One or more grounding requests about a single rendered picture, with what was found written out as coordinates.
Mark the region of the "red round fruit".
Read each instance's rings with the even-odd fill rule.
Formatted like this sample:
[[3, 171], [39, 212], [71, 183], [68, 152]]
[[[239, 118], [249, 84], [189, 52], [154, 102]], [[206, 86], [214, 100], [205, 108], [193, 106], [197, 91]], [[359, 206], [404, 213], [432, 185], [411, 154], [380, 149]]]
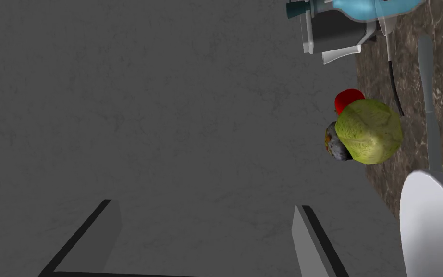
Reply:
[[347, 89], [340, 92], [334, 99], [335, 112], [339, 116], [342, 110], [354, 101], [365, 99], [363, 93], [357, 89]]

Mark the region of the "green cabbage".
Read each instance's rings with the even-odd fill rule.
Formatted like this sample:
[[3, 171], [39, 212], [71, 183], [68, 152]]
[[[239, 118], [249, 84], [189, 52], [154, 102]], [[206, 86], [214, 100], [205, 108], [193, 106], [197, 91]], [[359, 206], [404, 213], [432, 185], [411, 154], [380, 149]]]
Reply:
[[365, 165], [389, 159], [403, 142], [399, 114], [375, 99], [356, 100], [344, 107], [335, 131], [352, 158]]

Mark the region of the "white bowl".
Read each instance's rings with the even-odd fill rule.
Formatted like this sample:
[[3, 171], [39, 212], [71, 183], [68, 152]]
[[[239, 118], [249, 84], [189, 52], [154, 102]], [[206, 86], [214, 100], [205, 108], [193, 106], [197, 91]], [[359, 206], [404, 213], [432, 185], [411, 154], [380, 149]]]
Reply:
[[407, 176], [399, 221], [407, 277], [443, 277], [443, 173]]

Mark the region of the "blue stand mixer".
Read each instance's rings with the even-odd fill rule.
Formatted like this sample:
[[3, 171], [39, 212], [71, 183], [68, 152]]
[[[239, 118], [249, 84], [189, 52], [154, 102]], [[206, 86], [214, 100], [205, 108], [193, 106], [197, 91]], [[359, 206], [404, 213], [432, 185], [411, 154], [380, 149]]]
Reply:
[[361, 47], [383, 34], [386, 40], [391, 88], [399, 114], [390, 33], [399, 15], [409, 13], [425, 0], [288, 0], [288, 19], [298, 17], [305, 53], [321, 54], [323, 64], [361, 53]]

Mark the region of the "grey knife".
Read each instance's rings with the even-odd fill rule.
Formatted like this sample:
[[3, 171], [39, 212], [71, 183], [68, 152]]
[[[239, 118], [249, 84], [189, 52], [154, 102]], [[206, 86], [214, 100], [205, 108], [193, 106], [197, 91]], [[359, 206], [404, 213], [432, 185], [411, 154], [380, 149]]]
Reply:
[[418, 64], [425, 105], [429, 170], [441, 172], [443, 166], [441, 159], [440, 130], [435, 114], [432, 92], [433, 45], [430, 36], [427, 34], [421, 34], [418, 38]]

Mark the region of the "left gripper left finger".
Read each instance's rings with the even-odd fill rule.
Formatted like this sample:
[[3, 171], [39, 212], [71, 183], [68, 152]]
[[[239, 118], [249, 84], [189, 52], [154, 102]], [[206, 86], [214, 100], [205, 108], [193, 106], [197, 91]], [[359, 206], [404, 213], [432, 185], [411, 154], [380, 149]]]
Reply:
[[103, 200], [45, 265], [38, 277], [105, 277], [122, 229], [118, 200]]

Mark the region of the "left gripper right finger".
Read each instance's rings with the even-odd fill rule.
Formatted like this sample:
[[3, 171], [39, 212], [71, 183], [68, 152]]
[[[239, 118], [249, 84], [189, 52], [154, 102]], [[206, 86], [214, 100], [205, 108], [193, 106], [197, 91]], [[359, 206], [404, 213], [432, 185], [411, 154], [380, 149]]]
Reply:
[[302, 277], [350, 277], [310, 206], [295, 206], [292, 237]]

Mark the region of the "grey speckled round object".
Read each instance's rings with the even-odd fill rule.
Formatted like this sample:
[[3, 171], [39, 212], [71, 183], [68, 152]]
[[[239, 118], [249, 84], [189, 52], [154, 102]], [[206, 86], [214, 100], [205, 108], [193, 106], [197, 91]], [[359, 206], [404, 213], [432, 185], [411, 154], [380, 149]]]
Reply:
[[347, 161], [353, 160], [346, 146], [339, 140], [336, 130], [336, 121], [331, 122], [325, 131], [325, 146], [327, 152], [336, 160]]

